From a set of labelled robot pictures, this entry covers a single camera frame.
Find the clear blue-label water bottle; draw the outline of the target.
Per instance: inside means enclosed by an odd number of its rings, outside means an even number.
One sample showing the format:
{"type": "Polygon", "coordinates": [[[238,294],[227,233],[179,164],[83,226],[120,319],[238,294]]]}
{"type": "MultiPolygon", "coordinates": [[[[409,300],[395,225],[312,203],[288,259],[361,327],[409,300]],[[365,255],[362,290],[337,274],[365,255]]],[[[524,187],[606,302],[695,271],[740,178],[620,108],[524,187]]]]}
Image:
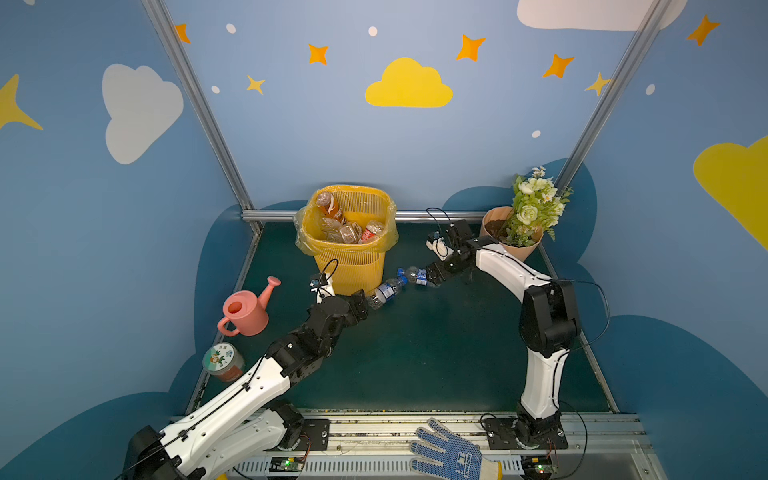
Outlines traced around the clear blue-label water bottle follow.
{"type": "Polygon", "coordinates": [[[404,277],[409,284],[417,286],[428,286],[430,284],[427,270],[416,266],[408,268],[399,268],[398,275],[404,277]]]}

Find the amber tea bottle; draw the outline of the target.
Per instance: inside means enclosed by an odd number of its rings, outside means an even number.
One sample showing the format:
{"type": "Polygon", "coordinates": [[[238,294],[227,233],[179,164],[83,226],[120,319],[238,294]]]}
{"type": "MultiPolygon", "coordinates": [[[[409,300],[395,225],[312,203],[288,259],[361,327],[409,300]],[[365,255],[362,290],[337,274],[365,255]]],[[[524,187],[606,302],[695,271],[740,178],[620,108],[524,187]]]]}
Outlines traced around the amber tea bottle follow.
{"type": "Polygon", "coordinates": [[[337,221],[340,224],[346,222],[341,205],[332,192],[320,192],[316,197],[315,205],[326,218],[337,221]]]}

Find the red-label red-cap water bottle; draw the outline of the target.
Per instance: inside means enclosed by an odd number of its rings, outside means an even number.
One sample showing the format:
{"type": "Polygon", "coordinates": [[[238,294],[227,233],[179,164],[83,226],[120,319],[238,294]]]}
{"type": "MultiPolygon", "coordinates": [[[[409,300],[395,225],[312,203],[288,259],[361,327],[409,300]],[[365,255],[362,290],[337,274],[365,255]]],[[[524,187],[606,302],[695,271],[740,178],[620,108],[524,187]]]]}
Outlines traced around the red-label red-cap water bottle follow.
{"type": "Polygon", "coordinates": [[[386,231],[386,227],[383,223],[376,220],[371,220],[370,222],[367,223],[365,228],[362,230],[358,243],[367,244],[372,241],[375,241],[385,231],[386,231]]]}

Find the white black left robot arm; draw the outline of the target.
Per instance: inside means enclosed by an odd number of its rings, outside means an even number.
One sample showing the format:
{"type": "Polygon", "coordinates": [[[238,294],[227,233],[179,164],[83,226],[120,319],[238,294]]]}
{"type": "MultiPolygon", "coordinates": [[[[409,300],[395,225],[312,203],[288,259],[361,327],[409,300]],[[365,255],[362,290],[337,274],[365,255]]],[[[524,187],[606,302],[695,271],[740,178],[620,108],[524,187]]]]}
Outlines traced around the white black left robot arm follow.
{"type": "Polygon", "coordinates": [[[364,291],[325,295],[307,320],[275,340],[240,378],[205,405],[157,431],[129,441],[122,479],[215,479],[258,450],[294,446],[303,418],[283,399],[316,372],[342,331],[365,320],[364,291]]]}

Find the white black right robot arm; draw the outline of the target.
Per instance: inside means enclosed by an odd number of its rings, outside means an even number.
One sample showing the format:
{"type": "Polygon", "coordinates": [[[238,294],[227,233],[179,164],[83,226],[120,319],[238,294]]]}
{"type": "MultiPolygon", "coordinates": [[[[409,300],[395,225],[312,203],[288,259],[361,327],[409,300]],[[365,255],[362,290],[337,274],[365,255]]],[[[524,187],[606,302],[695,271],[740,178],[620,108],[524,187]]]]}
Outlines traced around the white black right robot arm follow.
{"type": "Polygon", "coordinates": [[[519,334],[527,348],[527,370],[516,436],[526,445],[542,442],[560,427],[564,364],[581,335],[573,284],[531,269],[489,236],[474,236],[465,220],[450,224],[446,235],[430,234],[426,245],[438,257],[426,267],[430,282],[440,285],[475,267],[520,301],[519,334]]]}

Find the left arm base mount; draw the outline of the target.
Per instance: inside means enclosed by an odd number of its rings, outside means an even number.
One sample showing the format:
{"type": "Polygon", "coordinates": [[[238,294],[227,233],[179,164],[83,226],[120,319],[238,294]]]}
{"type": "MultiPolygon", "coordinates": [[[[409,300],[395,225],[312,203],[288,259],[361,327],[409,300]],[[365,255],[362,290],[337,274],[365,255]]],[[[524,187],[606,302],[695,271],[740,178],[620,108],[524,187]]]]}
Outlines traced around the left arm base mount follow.
{"type": "Polygon", "coordinates": [[[280,417],[280,423],[285,429],[282,439],[275,450],[326,451],[330,437],[330,421],[305,417],[291,402],[276,399],[267,404],[268,411],[280,417]]]}

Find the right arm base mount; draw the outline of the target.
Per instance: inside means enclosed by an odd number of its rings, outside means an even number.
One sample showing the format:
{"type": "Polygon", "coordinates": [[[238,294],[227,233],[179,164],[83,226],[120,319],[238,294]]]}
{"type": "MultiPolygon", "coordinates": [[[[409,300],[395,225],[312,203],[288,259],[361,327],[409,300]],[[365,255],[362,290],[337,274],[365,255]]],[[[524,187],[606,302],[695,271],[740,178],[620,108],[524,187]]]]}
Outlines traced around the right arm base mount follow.
{"type": "Polygon", "coordinates": [[[485,413],[480,417],[491,450],[567,449],[560,414],[534,419],[522,413],[517,417],[497,417],[485,413]]]}

